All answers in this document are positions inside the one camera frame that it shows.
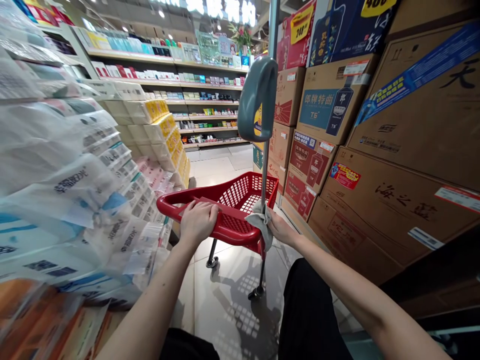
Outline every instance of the cart wheel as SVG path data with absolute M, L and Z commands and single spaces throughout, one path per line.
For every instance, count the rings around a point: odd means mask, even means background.
M 261 286 L 258 286 L 255 289 L 253 289 L 251 293 L 248 294 L 248 300 L 260 299 L 263 294 L 264 294 L 264 288 Z
M 209 269 L 215 269 L 218 264 L 219 264 L 219 257 L 215 256 L 212 262 L 209 262 L 209 261 L 206 262 L 206 267 Z

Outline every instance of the cart pole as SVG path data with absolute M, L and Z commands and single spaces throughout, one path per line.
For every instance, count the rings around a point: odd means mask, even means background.
M 268 22 L 268 57 L 277 58 L 277 38 L 279 34 L 280 0 L 270 0 L 270 19 Z M 263 169 L 261 171 L 261 212 L 265 212 L 267 192 L 267 168 L 269 165 L 270 139 L 263 143 Z

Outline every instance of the blue banner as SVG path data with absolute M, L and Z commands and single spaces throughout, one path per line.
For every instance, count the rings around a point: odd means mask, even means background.
M 356 118 L 355 126 L 438 78 L 479 51 L 480 21 L 474 21 L 463 26 L 440 46 L 372 94 L 370 99 L 365 100 Z

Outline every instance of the bottle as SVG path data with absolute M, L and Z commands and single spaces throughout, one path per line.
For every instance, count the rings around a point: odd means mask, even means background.
M 307 189 L 305 189 L 305 191 L 300 194 L 300 204 L 298 204 L 298 213 L 302 217 L 304 217 L 305 210 L 307 209 L 309 204 L 310 204 L 310 198 L 309 198 L 309 195 L 307 193 Z
M 329 135 L 337 136 L 339 133 L 345 112 L 347 111 L 350 100 L 354 94 L 354 91 L 350 87 L 353 79 L 353 76 L 347 76 L 345 86 L 336 92 L 333 107 L 331 108 L 330 119 L 328 120 L 328 125 L 326 126 L 326 133 Z
M 306 175 L 306 183 L 311 187 L 314 187 L 323 168 L 324 159 L 322 158 L 322 149 L 318 148 L 318 151 L 311 157 L 310 167 L 308 168 L 308 174 Z

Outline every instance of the aisle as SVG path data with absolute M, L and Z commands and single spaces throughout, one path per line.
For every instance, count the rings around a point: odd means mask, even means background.
M 195 176 L 197 187 L 223 183 L 252 171 L 251 144 L 187 154 L 192 161 L 190 176 Z M 290 224 L 277 206 L 274 209 Z M 266 256 L 265 295 L 258 302 L 250 302 L 247 295 L 258 284 L 260 256 L 244 247 L 218 241 L 215 255 L 219 265 L 212 271 L 205 266 L 211 245 L 209 237 L 188 266 L 172 326 L 211 342 L 221 360 L 275 359 L 283 291 L 288 271 L 300 255 L 274 239 Z M 339 322 L 347 319 L 344 306 L 336 306 L 335 311 Z

